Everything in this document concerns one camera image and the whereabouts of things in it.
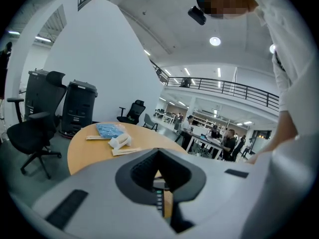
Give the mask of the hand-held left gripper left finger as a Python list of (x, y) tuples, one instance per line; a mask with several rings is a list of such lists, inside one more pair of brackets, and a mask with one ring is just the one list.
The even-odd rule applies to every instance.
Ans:
[(158, 149), (139, 151), (134, 154), (131, 179), (134, 190), (152, 191), (154, 178), (158, 172)]

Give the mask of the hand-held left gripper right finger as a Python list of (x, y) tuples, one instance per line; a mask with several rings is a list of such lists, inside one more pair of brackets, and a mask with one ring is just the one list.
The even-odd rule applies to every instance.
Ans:
[(182, 187), (191, 178), (185, 161), (165, 149), (158, 151), (158, 170), (170, 191)]

